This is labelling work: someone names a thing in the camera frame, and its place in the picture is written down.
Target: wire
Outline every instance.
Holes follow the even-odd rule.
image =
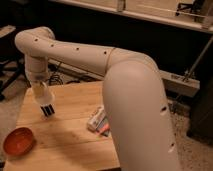
[[[58,84],[61,85],[61,84],[63,84],[63,81],[62,81],[60,75],[56,74],[58,72],[61,64],[62,64],[62,62],[60,62],[58,64],[58,66],[56,67],[56,70],[51,74],[50,78],[46,80],[46,81],[48,81],[49,85],[58,85]]]
[[[73,79],[70,81],[67,81],[66,84],[97,81],[97,79],[90,77],[88,74],[89,73],[86,72],[86,73],[78,73],[78,74],[72,75]]]

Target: floor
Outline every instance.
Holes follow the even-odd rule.
[[[72,79],[67,75],[60,75],[64,82]],[[26,81],[23,77],[20,77],[4,92],[6,99],[0,102],[1,146],[5,136],[15,128],[26,89]],[[183,171],[212,171],[213,147],[186,136],[189,126],[188,117],[172,113],[171,118]],[[5,159],[2,150],[0,151],[0,159]]]

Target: wooden table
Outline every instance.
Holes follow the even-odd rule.
[[[36,145],[23,157],[7,159],[4,171],[88,171],[119,167],[111,137],[86,129],[102,103],[102,82],[52,86],[55,115],[44,117],[32,90],[25,95],[17,127],[30,128]]]

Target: orange bowl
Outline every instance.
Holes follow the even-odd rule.
[[[31,150],[35,142],[32,131],[21,127],[12,131],[4,140],[3,149],[10,156],[20,156]]]

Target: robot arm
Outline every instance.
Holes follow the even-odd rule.
[[[46,115],[53,95],[44,84],[47,59],[105,76],[103,101],[124,171],[180,171],[165,91],[155,62],[119,48],[60,42],[46,27],[17,34],[35,98]]]

